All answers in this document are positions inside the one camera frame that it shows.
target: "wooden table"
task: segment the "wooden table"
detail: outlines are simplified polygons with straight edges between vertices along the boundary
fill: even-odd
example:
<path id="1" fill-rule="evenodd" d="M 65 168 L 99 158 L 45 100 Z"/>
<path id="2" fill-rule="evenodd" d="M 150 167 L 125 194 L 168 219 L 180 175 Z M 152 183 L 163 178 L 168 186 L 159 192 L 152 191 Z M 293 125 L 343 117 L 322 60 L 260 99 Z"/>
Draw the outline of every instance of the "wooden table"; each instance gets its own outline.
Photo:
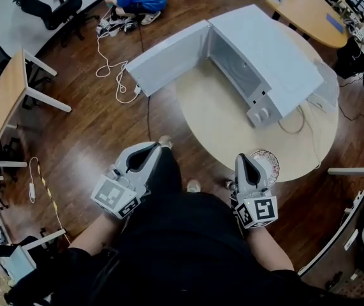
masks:
<path id="1" fill-rule="evenodd" d="M 282 34 L 289 35 L 311 59 L 320 56 L 297 32 L 275 22 Z M 299 135 L 284 132 L 279 125 L 254 129 L 246 116 L 248 105 L 231 82 L 210 61 L 184 73 L 169 86 L 176 88 L 184 117 L 198 141 L 219 162 L 234 171 L 239 153 L 247 155 L 266 149 L 274 153 L 280 165 L 278 182 L 297 179 L 312 171 L 329 152 L 339 119 L 339 111 L 324 113 L 307 102 L 301 104 L 305 125 Z M 296 131 L 302 116 L 293 111 L 281 124 Z M 314 144 L 319 160 L 314 153 Z"/>
<path id="2" fill-rule="evenodd" d="M 41 62 L 35 56 L 31 55 L 24 49 L 20 49 L 9 61 L 0 76 L 0 139 L 8 125 L 15 110 L 21 104 L 25 95 L 31 96 L 34 99 L 52 105 L 65 112 L 70 112 L 71 107 L 61 103 L 60 101 L 51 98 L 35 89 L 29 87 L 25 60 L 31 61 L 50 73 L 56 76 L 57 72 Z M 5 167 L 22 167 L 27 166 L 26 162 L 0 161 L 0 166 Z"/>
<path id="3" fill-rule="evenodd" d="M 341 17 L 331 8 L 325 0 L 282 0 L 281 4 L 265 0 L 276 12 L 274 19 L 279 15 L 290 21 L 291 28 L 299 28 L 316 41 L 331 48 L 341 48 L 347 42 L 347 29 L 343 34 L 330 24 L 326 16 L 331 15 L 337 22 L 343 24 Z"/>

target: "oval table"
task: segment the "oval table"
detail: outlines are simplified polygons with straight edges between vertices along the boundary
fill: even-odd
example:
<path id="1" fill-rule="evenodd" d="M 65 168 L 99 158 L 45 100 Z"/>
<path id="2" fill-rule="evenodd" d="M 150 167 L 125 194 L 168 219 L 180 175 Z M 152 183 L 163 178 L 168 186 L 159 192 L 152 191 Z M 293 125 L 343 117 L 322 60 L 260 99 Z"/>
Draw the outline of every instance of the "oval table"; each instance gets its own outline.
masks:
<path id="1" fill-rule="evenodd" d="M 342 48 L 347 43 L 347 29 L 339 32 L 326 19 L 331 15 L 344 25 L 338 13 L 325 0 L 282 0 L 281 4 L 265 0 L 279 15 L 316 41 L 331 48 Z"/>
<path id="2" fill-rule="evenodd" d="M 279 22 L 276 24 L 283 34 L 294 39 L 311 60 L 321 61 L 317 52 L 298 33 Z M 245 114 L 247 104 L 209 60 L 184 73 L 168 86 L 176 89 L 186 122 L 198 141 L 233 171 L 239 153 L 251 155 L 265 149 L 274 153 L 280 164 L 278 182 L 297 179 L 319 164 L 335 139 L 339 111 L 324 113 L 306 101 L 301 106 L 313 132 L 306 124 L 300 134 L 288 134 L 277 123 L 254 129 Z M 302 116 L 295 110 L 282 119 L 281 124 L 288 131 L 296 131 L 302 124 Z"/>

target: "sneaker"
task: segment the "sneaker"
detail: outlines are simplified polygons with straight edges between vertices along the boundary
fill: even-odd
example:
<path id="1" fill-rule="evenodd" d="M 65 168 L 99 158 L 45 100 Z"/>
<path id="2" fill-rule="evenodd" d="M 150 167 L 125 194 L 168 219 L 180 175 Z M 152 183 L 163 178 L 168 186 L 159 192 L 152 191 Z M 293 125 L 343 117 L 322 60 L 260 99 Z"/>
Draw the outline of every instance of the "sneaker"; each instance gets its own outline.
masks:
<path id="1" fill-rule="evenodd" d="M 149 25 L 151 22 L 153 22 L 156 18 L 159 17 L 159 15 L 161 14 L 160 11 L 158 11 L 157 13 L 147 13 L 145 15 L 145 17 L 142 19 L 141 24 L 142 25 Z"/>
<path id="2" fill-rule="evenodd" d="M 160 137 L 158 143 L 161 144 L 162 147 L 168 147 L 169 149 L 173 147 L 173 143 L 170 140 L 170 136 L 167 135 Z"/>
<path id="3" fill-rule="evenodd" d="M 186 190 L 188 193 L 199 193 L 201 191 L 200 183 L 196 179 L 192 179 L 187 183 Z"/>

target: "black pants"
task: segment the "black pants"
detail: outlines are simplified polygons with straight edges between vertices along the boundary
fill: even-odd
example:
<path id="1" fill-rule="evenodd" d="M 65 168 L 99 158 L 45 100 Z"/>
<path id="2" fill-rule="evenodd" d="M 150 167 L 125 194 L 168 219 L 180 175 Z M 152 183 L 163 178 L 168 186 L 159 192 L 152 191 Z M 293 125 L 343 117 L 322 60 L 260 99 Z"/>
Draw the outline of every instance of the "black pants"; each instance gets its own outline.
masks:
<path id="1" fill-rule="evenodd" d="M 343 79 L 364 72 L 364 53 L 360 53 L 360 45 L 353 37 L 348 39 L 343 48 L 337 50 L 337 58 L 333 70 Z"/>
<path id="2" fill-rule="evenodd" d="M 162 147 L 162 154 L 147 186 L 152 194 L 182 192 L 182 176 L 179 165 L 168 147 Z"/>

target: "decorative plate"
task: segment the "decorative plate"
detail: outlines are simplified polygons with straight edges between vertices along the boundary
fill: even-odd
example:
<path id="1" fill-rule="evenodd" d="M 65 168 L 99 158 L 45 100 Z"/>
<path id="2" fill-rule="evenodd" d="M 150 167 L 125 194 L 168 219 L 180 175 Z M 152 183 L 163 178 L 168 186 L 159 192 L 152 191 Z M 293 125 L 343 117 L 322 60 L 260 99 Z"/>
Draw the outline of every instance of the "decorative plate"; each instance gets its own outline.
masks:
<path id="1" fill-rule="evenodd" d="M 266 171 L 268 186 L 271 187 L 278 179 L 279 163 L 275 155 L 267 150 L 258 150 L 250 155 Z"/>

